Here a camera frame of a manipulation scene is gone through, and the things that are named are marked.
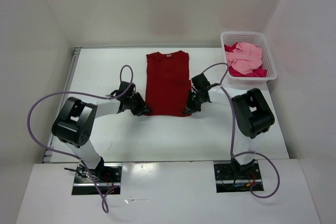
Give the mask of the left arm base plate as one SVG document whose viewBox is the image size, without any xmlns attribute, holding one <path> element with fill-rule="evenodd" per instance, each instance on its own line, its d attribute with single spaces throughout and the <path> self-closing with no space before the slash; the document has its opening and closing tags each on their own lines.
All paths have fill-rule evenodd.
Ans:
<svg viewBox="0 0 336 224">
<path fill-rule="evenodd" d="M 74 181 L 72 186 L 72 195 L 97 195 L 98 192 L 92 182 L 88 172 L 80 164 L 76 168 L 64 168 L 74 173 Z M 102 194 L 119 195 L 121 191 L 121 164 L 106 164 L 101 175 L 96 176 L 92 172 L 93 178 L 97 183 Z"/>
</svg>

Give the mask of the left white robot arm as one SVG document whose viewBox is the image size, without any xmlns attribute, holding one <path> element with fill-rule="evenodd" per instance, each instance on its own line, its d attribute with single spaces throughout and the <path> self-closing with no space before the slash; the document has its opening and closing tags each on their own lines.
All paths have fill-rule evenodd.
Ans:
<svg viewBox="0 0 336 224">
<path fill-rule="evenodd" d="M 117 90 L 96 103 L 69 97 L 52 125 L 53 136 L 71 149 L 83 169 L 87 167 L 86 175 L 93 182 L 101 181 L 110 173 L 90 140 L 94 121 L 126 110 L 130 110 L 134 116 L 152 113 L 140 93 L 136 92 L 135 84 L 122 81 Z"/>
</svg>

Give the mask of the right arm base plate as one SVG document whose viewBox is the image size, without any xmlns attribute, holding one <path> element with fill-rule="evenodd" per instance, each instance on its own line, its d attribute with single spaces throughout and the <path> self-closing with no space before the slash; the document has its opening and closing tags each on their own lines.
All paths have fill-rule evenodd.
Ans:
<svg viewBox="0 0 336 224">
<path fill-rule="evenodd" d="M 252 191 L 264 191 L 257 161 L 242 169 L 230 161 L 214 162 L 214 174 L 217 193 L 249 192 L 251 187 Z"/>
</svg>

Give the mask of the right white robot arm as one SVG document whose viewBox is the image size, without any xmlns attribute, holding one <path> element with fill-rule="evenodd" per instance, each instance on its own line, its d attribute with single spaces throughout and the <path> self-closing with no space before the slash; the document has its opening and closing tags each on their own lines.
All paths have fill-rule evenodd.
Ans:
<svg viewBox="0 0 336 224">
<path fill-rule="evenodd" d="M 230 144 L 230 172 L 235 178 L 243 178 L 253 166 L 255 156 L 270 159 L 256 151 L 234 152 L 236 128 L 250 139 L 266 133 L 275 122 L 275 117 L 262 92 L 253 88 L 231 97 L 219 83 L 211 84 L 203 73 L 192 78 L 192 90 L 188 92 L 184 114 L 201 111 L 203 103 L 228 104 L 233 115 Z"/>
</svg>

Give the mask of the dark red t-shirt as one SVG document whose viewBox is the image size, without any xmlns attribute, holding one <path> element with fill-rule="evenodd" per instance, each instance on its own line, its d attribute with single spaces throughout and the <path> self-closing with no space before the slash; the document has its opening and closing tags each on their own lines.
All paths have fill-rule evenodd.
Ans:
<svg viewBox="0 0 336 224">
<path fill-rule="evenodd" d="M 154 52 L 146 56 L 145 102 L 151 116 L 190 116 L 185 114 L 191 91 L 189 54 L 177 51 L 169 54 Z"/>
</svg>

